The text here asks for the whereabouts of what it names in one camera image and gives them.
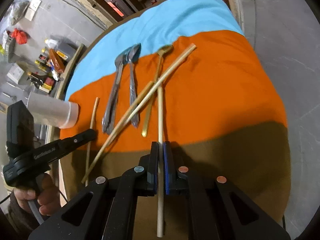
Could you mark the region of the left hand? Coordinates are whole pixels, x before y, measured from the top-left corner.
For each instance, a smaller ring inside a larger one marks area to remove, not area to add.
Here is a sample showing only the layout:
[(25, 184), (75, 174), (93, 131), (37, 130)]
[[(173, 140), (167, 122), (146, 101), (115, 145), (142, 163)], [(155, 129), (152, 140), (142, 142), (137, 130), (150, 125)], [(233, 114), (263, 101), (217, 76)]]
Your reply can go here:
[(59, 189), (53, 183), (51, 176), (47, 173), (43, 176), (41, 187), (42, 191), (40, 194), (37, 194), (35, 190), (27, 187), (14, 188), (13, 193), (19, 207), (27, 213), (31, 213), (28, 202), (30, 200), (37, 200), (40, 205), (40, 214), (44, 216), (51, 216), (61, 208)]

